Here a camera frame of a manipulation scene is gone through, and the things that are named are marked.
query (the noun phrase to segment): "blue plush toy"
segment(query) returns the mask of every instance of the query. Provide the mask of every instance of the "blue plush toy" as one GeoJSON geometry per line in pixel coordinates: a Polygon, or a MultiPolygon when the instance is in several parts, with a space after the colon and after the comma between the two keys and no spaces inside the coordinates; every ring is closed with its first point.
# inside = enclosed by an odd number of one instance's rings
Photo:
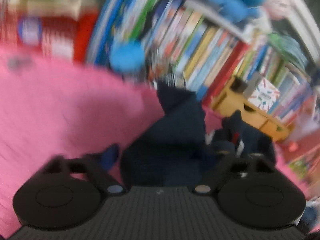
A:
{"type": "Polygon", "coordinates": [[[258,8],[248,8],[241,0],[211,0],[221,6],[220,14],[230,22],[237,23],[246,18],[258,18],[258,8]]]}

